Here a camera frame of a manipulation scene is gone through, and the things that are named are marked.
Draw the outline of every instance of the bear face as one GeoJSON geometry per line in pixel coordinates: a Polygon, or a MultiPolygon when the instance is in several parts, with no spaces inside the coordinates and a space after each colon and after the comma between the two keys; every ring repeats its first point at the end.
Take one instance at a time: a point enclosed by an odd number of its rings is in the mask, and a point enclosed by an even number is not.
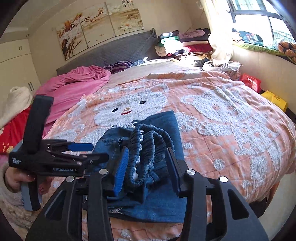
{"type": "Polygon", "coordinates": [[[165,91],[167,85],[158,85],[159,88],[150,88],[134,94],[125,94],[114,101],[98,105],[94,111],[97,114],[94,122],[100,126],[111,124],[129,123],[133,120],[144,120],[147,117],[159,113],[168,101],[165,91]]]}

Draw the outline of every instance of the green blanket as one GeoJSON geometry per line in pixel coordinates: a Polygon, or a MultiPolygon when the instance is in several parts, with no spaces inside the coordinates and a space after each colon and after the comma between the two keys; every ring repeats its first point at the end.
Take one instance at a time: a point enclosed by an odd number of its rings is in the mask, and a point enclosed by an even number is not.
{"type": "Polygon", "coordinates": [[[281,53],[278,50],[269,49],[269,48],[262,47],[262,46],[259,46],[259,45],[254,45],[254,44],[242,43],[242,42],[239,42],[239,43],[238,42],[233,42],[233,45],[238,46],[238,47],[243,48],[243,49],[254,51],[254,52],[260,52],[260,53],[265,52],[265,53],[269,53],[269,54],[272,54],[272,55],[276,55],[276,56],[284,58],[284,59],[288,60],[289,62],[296,65],[295,61],[293,61],[289,56],[281,53]]]}

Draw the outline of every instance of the window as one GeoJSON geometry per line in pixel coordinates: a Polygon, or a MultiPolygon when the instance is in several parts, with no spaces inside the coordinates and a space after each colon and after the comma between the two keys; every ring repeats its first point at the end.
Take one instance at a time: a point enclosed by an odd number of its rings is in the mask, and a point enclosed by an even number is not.
{"type": "Polygon", "coordinates": [[[225,1],[228,3],[226,10],[237,31],[260,35],[265,46],[278,38],[295,43],[286,24],[267,0],[225,1]]]}

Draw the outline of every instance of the denim jeans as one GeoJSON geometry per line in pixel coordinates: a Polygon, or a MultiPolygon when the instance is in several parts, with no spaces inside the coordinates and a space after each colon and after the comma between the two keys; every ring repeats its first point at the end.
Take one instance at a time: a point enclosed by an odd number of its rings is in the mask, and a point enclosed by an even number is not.
{"type": "Polygon", "coordinates": [[[113,159],[118,158],[123,146],[129,148],[124,187],[117,198],[108,199],[109,215],[141,222],[183,222],[186,198],[179,199],[174,193],[165,163],[167,147],[172,147],[177,159],[184,160],[174,112],[162,112],[133,122],[136,122],[135,129],[107,130],[94,149],[94,153],[108,153],[113,159]],[[138,179],[133,177],[135,168],[138,179]]]}

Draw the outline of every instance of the peach bedspread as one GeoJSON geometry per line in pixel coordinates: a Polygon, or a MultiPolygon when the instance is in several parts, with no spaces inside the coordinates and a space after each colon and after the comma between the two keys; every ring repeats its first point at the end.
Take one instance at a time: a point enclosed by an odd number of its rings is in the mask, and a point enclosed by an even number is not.
{"type": "MultiPolygon", "coordinates": [[[[227,176],[249,203],[263,199],[286,173],[295,171],[291,120],[221,72],[151,74],[84,96],[55,122],[46,138],[95,145],[112,125],[168,110],[177,117],[189,168],[210,178],[227,176]]],[[[44,201],[62,181],[55,178],[44,201]]],[[[210,220],[210,200],[208,210],[210,220]]],[[[120,241],[168,240],[182,231],[180,223],[110,221],[114,239],[120,241]]],[[[87,240],[86,212],[82,222],[87,240]]]]}

